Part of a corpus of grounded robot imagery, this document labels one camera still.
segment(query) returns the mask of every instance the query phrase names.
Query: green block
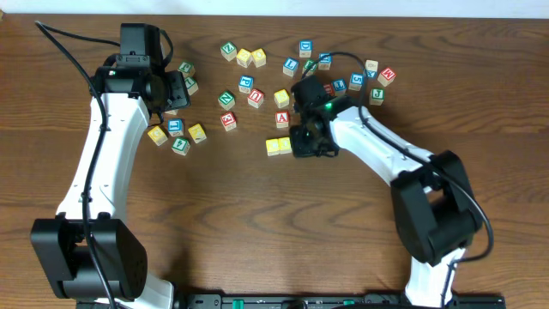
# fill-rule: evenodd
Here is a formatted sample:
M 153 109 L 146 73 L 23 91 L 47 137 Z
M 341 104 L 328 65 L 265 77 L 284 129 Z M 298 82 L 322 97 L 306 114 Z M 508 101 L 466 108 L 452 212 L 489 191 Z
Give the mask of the green block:
M 381 88 L 372 88 L 371 89 L 371 97 L 373 99 L 383 100 L 383 99 L 385 99 L 385 90 L 383 90 Z
M 237 49 L 237 47 L 231 43 L 231 42 L 226 42 L 222 47 L 221 49 L 223 50 L 224 53 L 226 54 L 230 54 L 231 52 L 235 51 Z
M 175 142 L 173 143 L 172 148 L 183 151 L 185 147 L 187 147 L 188 143 L 189 142 L 186 139 L 178 137 L 175 139 Z
M 303 67 L 307 70 L 307 69 L 309 69 L 309 67 L 312 66 L 313 63 L 314 63 L 313 60 L 307 59 L 307 62 L 305 62 L 305 64 L 303 65 Z M 318 64 L 315 64 L 315 65 L 310 69 L 310 71 L 314 72 L 314 71 L 317 69 L 317 65 L 318 65 Z
M 244 301 L 243 300 L 233 300 L 232 301 L 232 309 L 244 309 Z
M 185 86 L 187 88 L 191 88 L 194 84 L 196 84 L 196 81 L 192 77 L 185 78 Z
M 184 73 L 189 73 L 193 65 L 194 65 L 193 63 L 188 63 L 186 61 L 183 61 L 181 65 L 179 65 L 179 70 Z
M 231 103 L 231 101 L 234 100 L 234 96 L 232 96 L 230 92 L 226 91 L 220 95 L 219 100 L 220 100 L 220 103 L 224 105 L 228 105 L 229 103 Z

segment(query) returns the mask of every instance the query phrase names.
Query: white wall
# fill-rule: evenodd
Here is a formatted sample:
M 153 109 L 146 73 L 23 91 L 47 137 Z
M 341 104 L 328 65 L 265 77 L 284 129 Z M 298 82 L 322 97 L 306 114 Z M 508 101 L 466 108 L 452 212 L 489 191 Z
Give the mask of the white wall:
M 6 13 L 549 18 L 549 0 L 0 0 Z

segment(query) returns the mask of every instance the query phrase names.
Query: cable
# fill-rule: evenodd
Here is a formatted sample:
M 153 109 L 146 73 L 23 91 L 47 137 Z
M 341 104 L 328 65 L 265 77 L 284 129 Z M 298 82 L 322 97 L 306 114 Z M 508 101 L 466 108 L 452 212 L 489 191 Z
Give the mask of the cable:
M 85 36 L 81 36 L 81 35 L 77 35 L 77 34 L 67 33 L 67 32 L 64 32 L 62 30 L 56 29 L 54 27 L 50 27 L 48 25 L 45 25 L 45 24 L 41 23 L 40 21 L 35 21 L 35 23 L 37 23 L 37 22 L 39 22 L 39 24 L 43 28 L 45 28 L 46 30 L 49 30 L 53 33 L 59 33 L 59 34 L 64 35 L 64 36 L 68 36 L 68 37 L 73 38 L 73 39 L 81 39 L 81 40 L 86 40 L 88 42 L 104 43 L 104 44 L 110 44 L 110 45 L 114 45 L 114 46 L 120 46 L 120 43 L 115 42 L 115 41 L 111 41 L 111 40 L 108 40 L 108 39 L 89 38 L 89 37 L 85 37 Z
M 111 304 L 111 308 L 116 309 L 117 305 L 116 305 L 116 302 L 114 300 L 114 297 L 112 296 L 111 286 L 109 285 L 109 282 L 106 280 L 105 271 L 103 271 L 103 268 L 101 267 L 101 262 L 99 261 L 97 251 L 95 250 L 95 242 L 94 242 L 95 239 L 94 239 L 94 237 L 93 237 L 93 235 L 90 231 L 90 226 L 89 226 L 89 200 L 90 200 L 89 189 L 90 189 L 90 185 L 92 183 L 92 177 L 94 176 L 95 166 L 97 165 L 97 160 L 99 159 L 101 145 L 103 144 L 103 140 L 105 139 L 105 133 L 106 133 L 106 128 L 107 128 L 107 116 L 106 116 L 105 106 L 103 105 L 103 101 L 101 100 L 101 96 L 99 95 L 99 93 L 95 89 L 94 84 L 90 80 L 90 78 L 87 75 L 86 71 L 82 68 L 82 66 L 78 63 L 78 61 L 76 61 L 76 59 L 74 57 L 72 57 L 72 55 L 69 53 L 69 51 L 67 51 L 63 47 L 63 45 L 61 45 L 61 43 L 59 43 L 48 32 L 48 29 L 51 30 L 53 28 L 42 24 L 40 21 L 35 21 L 34 23 L 36 24 L 36 27 L 38 27 L 38 29 L 46 36 L 46 38 L 48 38 L 53 43 L 53 45 L 55 45 L 59 49 L 59 51 L 61 51 L 61 53 L 68 60 L 70 60 L 70 62 L 76 67 L 78 72 L 80 72 L 80 74 L 84 77 L 84 79 L 86 80 L 88 86 L 90 87 L 90 89 L 92 91 L 92 94 L 94 95 L 94 98 L 97 100 L 97 103 L 98 103 L 99 108 L 100 108 L 100 112 L 101 112 L 100 135 L 99 135 L 99 138 L 97 139 L 97 144 L 95 145 L 94 154 L 92 155 L 92 160 L 90 161 L 90 164 L 89 164 L 89 169 L 87 170 L 86 181 L 84 183 L 84 191 L 81 194 L 81 199 L 82 199 L 82 223 L 83 223 L 82 225 L 84 226 L 84 236 L 86 238 L 87 247 L 89 249 L 90 257 L 92 258 L 92 262 L 94 263 L 94 267 L 97 270 L 97 273 L 100 277 L 101 284 L 103 285 L 103 288 L 105 289 L 106 297 L 109 300 L 109 303 Z M 63 34 L 63 35 L 69 34 L 67 36 L 69 36 L 71 38 L 78 37 L 76 39 L 84 38 L 84 37 L 80 37 L 78 35 L 74 35 L 74 34 L 70 34 L 70 33 L 64 33 L 64 32 L 62 32 L 60 30 L 57 30 L 57 29 L 55 29 L 55 31 L 52 30 L 52 32 L 60 33 L 60 34 Z M 101 43 L 110 42 L 110 41 L 104 41 L 102 39 L 90 39 L 90 38 L 85 38 L 84 40 L 89 40 L 89 41 L 92 41 L 92 42 L 98 42 L 99 41 Z
M 357 60 L 359 62 L 359 66 L 362 69 L 362 80 L 364 81 L 364 85 L 360 89 L 360 95 L 359 95 L 359 117 L 360 117 L 360 121 L 362 121 L 362 124 L 366 128 L 368 128 L 375 136 L 377 136 L 382 141 L 386 142 L 389 146 L 395 148 L 396 150 L 401 152 L 406 157 L 412 159 L 413 161 L 418 162 L 421 166 L 423 166 L 423 167 L 429 169 L 430 171 L 432 171 L 433 173 L 437 174 L 442 180 L 448 182 L 450 185 L 453 185 L 459 192 L 461 192 L 463 195 L 465 195 L 465 197 L 467 197 L 467 199 L 473 204 L 473 206 L 475 207 L 477 213 L 480 215 L 480 217 L 482 218 L 482 221 L 486 225 L 486 234 L 488 235 L 488 244 L 486 246 L 486 249 L 479 255 L 472 256 L 472 257 L 462 257 L 462 258 L 453 260 L 448 264 L 449 269 L 448 269 L 448 273 L 446 275 L 446 279 L 444 281 L 443 292 L 441 294 L 441 308 L 444 308 L 444 306 L 445 306 L 444 299 L 445 299 L 445 295 L 448 292 L 448 288 L 449 288 L 449 279 L 451 278 L 452 272 L 455 270 L 455 266 L 458 263 L 468 263 L 468 262 L 474 262 L 474 261 L 481 260 L 482 258 L 486 258 L 492 252 L 492 249 L 494 247 L 494 232 L 493 232 L 493 229 L 492 229 L 492 224 L 490 223 L 490 220 L 488 219 L 488 216 L 486 215 L 486 213 L 484 212 L 482 207 L 480 207 L 479 203 L 474 199 L 474 197 L 472 196 L 471 193 L 469 193 L 467 190 L 465 190 L 465 188 L 463 187 L 463 185 L 461 185 L 459 183 L 459 181 L 454 179 L 452 176 L 448 175 L 445 171 L 441 170 L 440 168 L 435 167 L 430 162 L 424 161 L 423 159 L 419 158 L 415 154 L 410 153 L 407 149 L 405 149 L 405 148 L 401 147 L 400 145 L 398 145 L 396 142 L 391 141 L 390 138 L 386 137 L 383 133 L 378 131 L 376 128 L 374 128 L 369 123 L 369 119 L 364 116 L 363 111 L 362 111 L 362 102 L 365 100 L 365 93 L 366 93 L 366 87 L 367 87 L 368 79 L 366 78 L 365 66 L 364 66 L 362 60 L 360 60 L 360 58 L 358 58 L 356 55 L 353 55 L 352 53 L 348 53 L 348 52 L 340 52 L 340 51 L 331 52 L 328 55 L 324 55 L 324 56 L 320 57 L 318 60 L 316 60 L 315 62 L 313 62 L 313 64 L 303 73 L 303 75 L 301 76 L 301 79 L 304 79 L 305 75 L 309 71 L 309 69 L 312 68 L 315 64 L 317 64 L 320 60 L 322 60 L 326 57 L 335 56 L 335 55 L 342 55 L 342 56 L 348 56 L 350 58 L 354 58 L 355 60 Z

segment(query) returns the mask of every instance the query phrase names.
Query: wooden block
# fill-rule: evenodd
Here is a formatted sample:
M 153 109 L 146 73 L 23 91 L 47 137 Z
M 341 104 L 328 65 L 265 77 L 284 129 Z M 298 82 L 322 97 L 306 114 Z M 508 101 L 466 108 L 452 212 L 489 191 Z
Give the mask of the wooden block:
M 295 72 L 298 71 L 299 61 L 294 58 L 286 59 L 284 66 L 282 67 L 282 72 L 287 76 L 295 76 Z
M 324 85 L 324 91 L 326 91 L 326 94 L 329 94 L 331 96 L 335 96 L 334 87 L 332 86 L 331 83 Z
M 311 75 L 315 74 L 315 71 L 317 70 L 318 64 L 312 65 L 313 63 L 315 63 L 315 62 L 310 60 L 310 59 L 307 59 L 307 62 L 305 62 L 305 64 L 303 64 L 303 71 L 301 73 L 305 73 L 305 71 L 311 67 L 311 69 L 307 72 L 307 74 L 305 76 L 311 76 Z
M 274 102 L 276 103 L 278 108 L 288 106 L 290 104 L 290 96 L 288 95 L 288 92 L 286 92 L 285 89 L 275 92 Z
M 232 112 L 228 112 L 221 116 L 221 123 L 223 124 L 225 131 L 232 130 L 237 127 L 237 119 L 234 117 Z
M 237 47 L 232 42 L 226 42 L 221 47 L 221 55 L 226 61 L 232 61 L 237 56 Z
M 254 88 L 254 78 L 251 76 L 241 76 L 240 82 L 238 83 L 238 90 L 240 92 L 249 94 L 251 89 Z
M 256 65 L 256 68 L 259 68 L 260 66 L 267 64 L 267 55 L 265 55 L 265 51 L 263 51 L 262 48 L 254 50 L 251 53 L 251 57 L 254 64 Z
M 347 85 L 343 79 L 333 81 L 332 86 L 334 87 L 335 96 L 343 95 L 347 91 Z
M 364 83 L 363 76 L 360 73 L 352 73 L 349 80 L 349 90 L 359 91 Z
M 396 73 L 389 67 L 379 73 L 377 81 L 384 87 L 387 87 L 391 82 L 395 81 Z
M 206 133 L 199 124 L 191 126 L 189 128 L 189 133 L 192 139 L 195 140 L 195 143 L 199 143 L 206 139 Z
M 290 142 L 290 137 L 282 137 L 278 139 L 278 148 L 280 154 L 291 154 L 292 153 L 292 143 Z
M 248 65 L 250 65 L 250 62 L 251 62 L 251 52 L 246 51 L 244 48 L 240 49 L 240 51 L 237 54 L 237 64 L 240 64 L 243 67 L 247 68 Z
M 276 112 L 274 116 L 277 128 L 287 128 L 290 125 L 290 113 L 288 111 Z
M 318 55 L 318 58 L 322 56 L 329 55 L 328 53 L 321 53 Z M 330 65 L 332 64 L 332 56 L 327 56 L 326 58 L 320 60 L 318 62 L 318 69 L 319 70 L 329 70 Z
M 380 106 L 385 99 L 385 90 L 381 88 L 372 88 L 370 91 L 370 105 Z
M 302 40 L 299 42 L 299 56 L 301 58 L 310 58 L 312 54 L 312 41 Z
M 181 119 L 170 119 L 168 120 L 168 133 L 171 136 L 182 136 L 183 135 L 183 120 Z
M 168 140 L 168 136 L 166 136 L 164 131 L 158 125 L 150 130 L 147 134 L 153 140 L 156 146 L 160 146 Z
M 221 107 L 226 111 L 230 110 L 235 104 L 234 95 L 228 91 L 221 94 L 217 101 L 220 102 Z
M 179 65 L 179 72 L 183 73 L 183 77 L 192 77 L 195 74 L 195 65 L 193 63 L 183 61 L 181 65 Z
M 278 139 L 274 138 L 274 139 L 271 139 L 271 140 L 267 140 L 265 143 L 267 145 L 267 155 L 268 156 L 278 155 L 281 152 L 281 149 L 278 145 Z
M 193 95 L 196 91 L 198 91 L 198 84 L 192 77 L 185 78 L 185 86 L 187 86 L 189 95 Z
M 377 65 L 378 63 L 375 60 L 366 60 L 365 67 L 366 67 L 366 76 L 368 76 L 368 78 L 376 78 Z
M 180 155 L 187 155 L 189 148 L 190 142 L 181 137 L 176 138 L 172 145 L 173 152 Z
M 259 108 L 259 106 L 261 106 L 261 104 L 263 103 L 264 97 L 265 94 L 263 92 L 257 89 L 253 89 L 248 96 L 248 104 L 254 106 L 255 108 Z

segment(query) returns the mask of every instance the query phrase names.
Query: wooden table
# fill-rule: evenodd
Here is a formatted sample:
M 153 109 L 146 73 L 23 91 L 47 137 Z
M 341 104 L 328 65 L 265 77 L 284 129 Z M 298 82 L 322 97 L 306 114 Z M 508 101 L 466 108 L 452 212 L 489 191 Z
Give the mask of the wooden table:
M 119 40 L 121 22 L 164 28 L 175 45 L 170 70 L 196 65 L 199 90 L 180 113 L 208 140 L 187 157 L 144 136 L 128 194 L 128 225 L 149 268 L 185 290 L 228 294 L 364 293 L 402 290 L 410 257 L 394 225 L 389 189 L 352 154 L 336 159 L 267 157 L 273 93 L 297 81 L 282 74 L 301 39 L 314 55 L 345 51 L 397 74 L 371 112 L 409 142 L 462 158 L 492 219 L 496 247 L 463 265 L 454 288 L 501 293 L 508 308 L 546 308 L 549 294 L 549 22 L 402 18 L 6 15 L 0 23 L 0 303 L 73 307 L 53 296 L 29 242 L 36 218 L 51 218 L 73 179 L 87 134 L 90 95 L 70 62 L 34 20 Z M 60 39 L 91 75 L 117 52 Z M 220 46 L 262 47 L 265 67 L 228 63 Z M 325 80 L 357 71 L 336 58 Z M 237 95 L 238 129 L 226 133 L 217 96 L 256 78 L 266 101 Z M 469 254 L 486 245 L 478 233 Z

